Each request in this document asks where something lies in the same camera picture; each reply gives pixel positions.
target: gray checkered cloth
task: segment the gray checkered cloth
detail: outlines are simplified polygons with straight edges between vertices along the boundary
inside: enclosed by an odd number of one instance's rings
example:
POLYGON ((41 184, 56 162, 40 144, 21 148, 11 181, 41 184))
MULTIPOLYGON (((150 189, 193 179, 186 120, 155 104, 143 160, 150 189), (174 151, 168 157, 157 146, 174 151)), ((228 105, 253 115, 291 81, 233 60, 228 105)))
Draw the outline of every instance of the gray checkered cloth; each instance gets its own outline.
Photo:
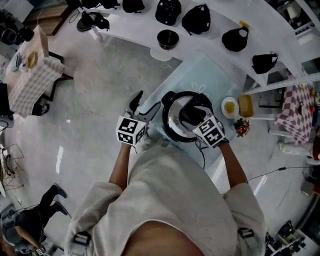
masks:
POLYGON ((43 56, 38 58, 37 65, 28 72, 23 72, 10 92, 10 110, 24 118, 30 116, 36 101, 61 77, 64 67, 57 59, 43 56))

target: red checkered tablecloth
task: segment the red checkered tablecloth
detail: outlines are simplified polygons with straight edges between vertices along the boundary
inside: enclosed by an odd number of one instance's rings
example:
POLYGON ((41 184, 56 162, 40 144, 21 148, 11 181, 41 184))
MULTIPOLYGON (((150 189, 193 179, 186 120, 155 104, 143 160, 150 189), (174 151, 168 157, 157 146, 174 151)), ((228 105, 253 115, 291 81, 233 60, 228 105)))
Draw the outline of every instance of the red checkered tablecloth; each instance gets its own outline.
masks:
POLYGON ((275 119, 275 124, 282 124, 294 136, 296 144, 307 143, 310 137, 313 114, 309 106, 314 105, 315 97, 311 95, 314 85, 293 85, 285 88, 282 113, 275 119), (298 113, 300 102, 306 108, 305 115, 298 113))

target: hand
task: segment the hand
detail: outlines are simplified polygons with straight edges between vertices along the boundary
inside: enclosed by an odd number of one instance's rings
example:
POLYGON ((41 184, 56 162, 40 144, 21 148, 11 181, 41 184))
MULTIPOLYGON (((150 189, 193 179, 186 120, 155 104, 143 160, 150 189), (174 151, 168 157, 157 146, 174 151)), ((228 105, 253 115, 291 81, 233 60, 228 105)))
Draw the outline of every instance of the hand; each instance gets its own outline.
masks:
POLYGON ((224 140, 223 139, 216 146, 221 149, 221 147, 226 146, 227 144, 229 145, 229 140, 227 140, 227 139, 224 140))
POLYGON ((131 145, 127 144, 127 143, 121 143, 121 148, 123 149, 131 149, 131 145))

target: floor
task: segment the floor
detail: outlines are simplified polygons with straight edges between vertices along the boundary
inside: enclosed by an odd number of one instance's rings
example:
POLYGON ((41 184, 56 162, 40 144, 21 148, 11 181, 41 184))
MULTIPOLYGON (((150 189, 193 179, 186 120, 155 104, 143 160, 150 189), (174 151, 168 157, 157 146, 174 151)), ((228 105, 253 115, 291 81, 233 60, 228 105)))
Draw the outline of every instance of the floor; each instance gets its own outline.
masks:
MULTIPOLYGON (((27 119, 16 116, 14 127, 4 134, 5 145, 17 144, 24 154, 19 161, 25 170, 20 173, 24 187, 8 195, 17 209, 38 204, 42 194, 58 183, 68 194, 67 199, 59 200, 72 215, 91 184, 107 181, 111 174, 120 148, 116 120, 126 100, 143 90, 143 102, 180 64, 176 59, 155 60, 149 49, 120 39, 107 38, 101 45, 89 33, 77 32, 75 26, 75 22, 66 23, 49 41, 49 49, 64 56, 65 64, 74 70, 74 81, 59 84, 48 114, 27 119)), ((280 167, 305 166, 303 156, 278 150, 279 138, 268 134, 270 123, 252 120, 250 125, 246 137, 231 142, 249 179, 280 167)), ((220 167, 221 173, 207 172, 223 194, 229 185, 223 163, 220 167)), ((263 184, 260 181, 256 178, 249 183, 269 232, 275 234, 287 220, 296 223, 310 201, 300 191, 302 169, 276 172, 263 184)), ((69 221, 68 216, 57 213, 45 228, 61 247, 69 221)))

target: shelf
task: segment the shelf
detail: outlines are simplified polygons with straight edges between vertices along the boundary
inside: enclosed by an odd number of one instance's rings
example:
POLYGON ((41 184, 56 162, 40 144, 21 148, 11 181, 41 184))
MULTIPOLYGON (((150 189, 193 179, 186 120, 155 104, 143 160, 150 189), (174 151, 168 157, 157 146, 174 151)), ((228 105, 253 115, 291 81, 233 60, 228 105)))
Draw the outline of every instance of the shelf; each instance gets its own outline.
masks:
POLYGON ((240 21, 249 24, 251 34, 265 42, 270 51, 279 54, 278 61, 284 63, 295 77, 303 76, 295 31, 267 2, 264 0, 207 0, 206 4, 211 10, 215 10, 237 24, 240 21))
POLYGON ((305 11, 306 15, 313 22, 316 29, 320 32, 320 20, 315 15, 314 11, 310 8, 310 6, 306 3, 305 0, 295 0, 297 4, 305 11))
POLYGON ((214 10, 210 10, 210 30, 200 35, 190 36, 182 27, 181 20, 189 10, 198 4, 189 0, 180 0, 180 2, 182 13, 174 26, 166 26, 156 20, 157 0, 145 0, 144 5, 146 9, 142 13, 126 13, 121 6, 117 10, 104 9, 102 6, 99 6, 87 11, 110 14, 107 18, 110 22, 110 30, 98 29, 100 33, 168 53, 179 60, 184 60, 195 50, 201 50, 235 82, 242 83, 245 80, 244 77, 248 74, 261 86, 267 85, 268 74, 258 75, 252 68, 252 57, 254 55, 266 54, 271 51, 264 44, 263 40, 259 40, 250 31, 246 48, 240 52, 230 52, 221 41, 222 35, 231 29, 239 28, 240 25, 214 10), (169 52, 162 50, 157 41, 158 33, 165 29, 175 31, 180 37, 178 45, 169 52))

